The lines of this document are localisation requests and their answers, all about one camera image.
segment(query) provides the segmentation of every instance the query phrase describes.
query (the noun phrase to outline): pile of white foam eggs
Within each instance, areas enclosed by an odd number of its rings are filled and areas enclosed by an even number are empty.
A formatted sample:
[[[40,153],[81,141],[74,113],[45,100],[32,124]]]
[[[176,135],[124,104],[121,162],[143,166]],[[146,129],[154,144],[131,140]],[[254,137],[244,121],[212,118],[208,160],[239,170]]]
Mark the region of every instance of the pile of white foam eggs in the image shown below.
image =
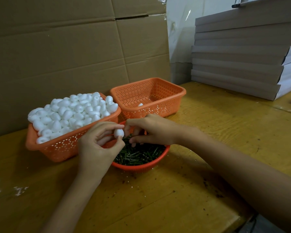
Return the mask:
[[[112,96],[102,99],[99,92],[71,95],[54,99],[44,108],[28,114],[28,120],[38,132],[36,143],[41,144],[114,113],[118,104]]]

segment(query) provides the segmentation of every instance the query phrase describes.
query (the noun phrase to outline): basket rim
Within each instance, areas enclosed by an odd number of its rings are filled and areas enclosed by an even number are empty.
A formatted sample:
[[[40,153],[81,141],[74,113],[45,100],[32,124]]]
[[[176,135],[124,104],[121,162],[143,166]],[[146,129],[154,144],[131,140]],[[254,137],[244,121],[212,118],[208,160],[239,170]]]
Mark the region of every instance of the basket rim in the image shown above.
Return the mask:
[[[123,121],[119,124],[122,124],[122,125],[125,125],[126,121]],[[157,157],[155,160],[149,162],[149,163],[145,163],[145,164],[142,164],[142,165],[136,165],[136,166],[126,166],[126,165],[122,165],[122,164],[118,164],[116,162],[112,162],[112,166],[113,167],[116,167],[116,168],[119,168],[119,169],[122,169],[124,171],[128,171],[128,172],[131,172],[131,171],[141,171],[143,169],[146,169],[146,168],[150,168],[150,167],[153,167],[155,166],[159,161],[161,161],[165,156],[166,154],[168,153],[169,149],[170,149],[170,145],[165,145],[165,150],[164,152],[159,156]]]
[[[99,93],[99,94],[103,99],[106,98],[106,96],[104,94],[102,94],[102,93]],[[104,118],[102,118],[102,119],[100,119],[100,120],[98,120],[96,122],[90,123],[90,124],[88,124],[88,125],[86,125],[84,127],[81,127],[79,129],[73,130],[73,131],[71,131],[69,133],[66,133],[66,134],[64,134],[62,136],[59,136],[59,137],[57,137],[55,139],[52,139],[52,140],[47,141],[47,142],[44,142],[42,144],[36,144],[36,141],[32,139],[32,134],[33,133],[37,133],[37,131],[33,128],[32,123],[29,123],[28,129],[27,129],[27,137],[26,137],[25,146],[26,146],[26,148],[28,150],[31,150],[31,151],[45,149],[45,148],[47,148],[47,147],[49,147],[51,145],[54,145],[54,144],[56,144],[58,142],[62,142],[62,140],[64,140],[64,139],[67,139],[69,137],[77,135],[77,133],[80,133],[80,132],[83,132],[85,130],[90,129],[92,126],[94,126],[98,122],[104,122],[106,120],[112,119],[113,117],[119,116],[120,113],[121,113],[121,108],[120,108],[120,105],[119,105],[118,109],[114,113],[109,115],[108,117],[104,117]]]
[[[169,96],[169,97],[166,97],[166,98],[163,98],[163,99],[159,99],[157,101],[153,101],[153,102],[150,102],[148,104],[145,104],[145,105],[142,105],[142,106],[138,106],[138,107],[134,107],[134,108],[128,108],[126,107],[120,100],[119,98],[116,96],[115,94],[115,91],[118,90],[118,89],[121,89],[121,88],[124,88],[128,85],[134,85],[134,84],[139,84],[140,82],[146,82],[146,81],[151,81],[151,80],[154,80],[154,79],[158,79],[158,80],[161,80],[161,81],[164,81],[164,82],[167,82],[168,84],[171,84],[179,89],[182,89],[182,92],[179,92],[175,95],[172,95],[172,96]],[[149,106],[152,106],[152,105],[157,105],[159,103],[162,103],[162,102],[165,102],[165,101],[168,101],[168,100],[171,100],[171,99],[174,99],[174,98],[179,98],[179,97],[183,97],[185,94],[186,94],[186,89],[179,86],[179,85],[176,85],[174,83],[171,83],[171,82],[168,82],[164,79],[161,79],[161,78],[148,78],[148,79],[144,79],[144,80],[141,80],[141,81],[137,81],[137,82],[133,82],[133,83],[128,83],[128,84],[125,84],[125,85],[122,85],[122,86],[117,86],[117,87],[114,87],[110,90],[110,93],[111,93],[111,96],[113,97],[114,100],[116,100],[117,104],[121,107],[122,110],[125,110],[127,112],[135,112],[136,110],[142,110],[142,109],[145,109]]]

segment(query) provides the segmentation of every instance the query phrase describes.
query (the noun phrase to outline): forearm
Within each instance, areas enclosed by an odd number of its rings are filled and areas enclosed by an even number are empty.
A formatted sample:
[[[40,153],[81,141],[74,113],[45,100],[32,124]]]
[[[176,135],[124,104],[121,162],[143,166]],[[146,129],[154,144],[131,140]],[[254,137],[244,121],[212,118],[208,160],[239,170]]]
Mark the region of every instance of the forearm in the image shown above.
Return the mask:
[[[291,177],[215,141],[195,128],[185,128],[183,145],[204,159],[259,213],[291,231]]]
[[[83,209],[99,184],[100,180],[89,181],[78,175],[41,232],[73,232]]]

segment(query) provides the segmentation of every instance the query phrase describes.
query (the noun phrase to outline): person's right arm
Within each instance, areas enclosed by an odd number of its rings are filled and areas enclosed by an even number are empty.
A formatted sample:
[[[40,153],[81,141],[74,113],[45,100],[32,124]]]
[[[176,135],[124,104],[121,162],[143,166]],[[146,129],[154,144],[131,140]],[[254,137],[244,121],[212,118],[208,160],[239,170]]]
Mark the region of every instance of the person's right arm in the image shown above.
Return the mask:
[[[253,208],[281,229],[291,232],[291,177],[216,141],[195,127],[157,115],[128,119],[125,136],[135,126],[130,143],[182,145],[198,154]]]

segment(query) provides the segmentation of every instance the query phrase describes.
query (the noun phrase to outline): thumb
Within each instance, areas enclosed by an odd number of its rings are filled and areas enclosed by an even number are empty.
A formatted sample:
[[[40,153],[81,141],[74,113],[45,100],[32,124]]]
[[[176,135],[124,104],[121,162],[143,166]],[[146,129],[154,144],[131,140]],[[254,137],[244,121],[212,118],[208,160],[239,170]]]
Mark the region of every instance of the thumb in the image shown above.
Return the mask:
[[[153,143],[151,135],[133,136],[129,143]]]
[[[118,136],[116,143],[113,147],[110,148],[112,155],[116,157],[120,153],[121,149],[124,148],[124,146],[125,142],[122,140],[121,136]]]

